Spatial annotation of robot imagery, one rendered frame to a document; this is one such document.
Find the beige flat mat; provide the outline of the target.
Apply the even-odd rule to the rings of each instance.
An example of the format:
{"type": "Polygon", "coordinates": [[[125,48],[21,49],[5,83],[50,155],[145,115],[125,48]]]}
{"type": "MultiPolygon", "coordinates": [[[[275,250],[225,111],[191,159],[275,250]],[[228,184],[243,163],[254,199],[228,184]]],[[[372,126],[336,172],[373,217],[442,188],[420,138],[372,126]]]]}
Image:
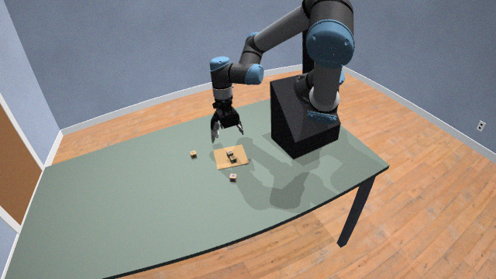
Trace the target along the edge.
{"type": "Polygon", "coordinates": [[[218,170],[226,169],[230,167],[236,167],[244,164],[248,164],[249,161],[246,157],[243,145],[226,147],[218,150],[213,150],[215,155],[215,162],[218,170]],[[226,155],[226,151],[232,150],[233,155],[236,156],[237,163],[231,164],[229,158],[226,155]]]}

